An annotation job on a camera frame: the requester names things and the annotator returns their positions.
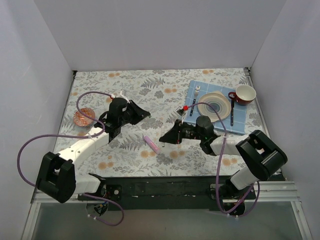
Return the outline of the pink highlighter pen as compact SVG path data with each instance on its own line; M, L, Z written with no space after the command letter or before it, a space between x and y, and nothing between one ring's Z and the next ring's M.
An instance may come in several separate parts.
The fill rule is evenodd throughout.
M148 136L145 135L143 139L157 155L161 152L160 148Z

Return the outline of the white green-tipped marker pen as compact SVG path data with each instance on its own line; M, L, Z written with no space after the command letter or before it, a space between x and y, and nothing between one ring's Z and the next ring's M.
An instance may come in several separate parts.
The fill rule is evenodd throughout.
M165 134L165 128L164 128L164 126L162 126L161 127L161 137L163 137L164 134ZM161 142L161 146L162 146L162 148L164 148L165 147L165 143Z

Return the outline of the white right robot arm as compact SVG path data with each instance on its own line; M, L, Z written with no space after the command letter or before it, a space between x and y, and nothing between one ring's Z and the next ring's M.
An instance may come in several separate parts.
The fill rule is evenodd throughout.
M178 145L183 139L199 140L201 149L207 155L237 155L244 160L246 167L218 188L222 198L239 198L248 186L257 181L267 181L288 161L287 155L262 131L255 130L241 136L220 136L214 132L208 116L199 116L195 125L177 119L159 141Z

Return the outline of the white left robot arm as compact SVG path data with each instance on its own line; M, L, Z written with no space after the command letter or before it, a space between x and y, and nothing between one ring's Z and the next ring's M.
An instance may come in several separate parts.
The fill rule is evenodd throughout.
M90 194L95 200L103 199L107 193L106 180L95 173L79 175L78 167L116 138L124 125L136 125L150 115L132 100L114 98L108 111L82 139L58 153L48 152L43 156L35 187L59 203L65 203L74 194Z

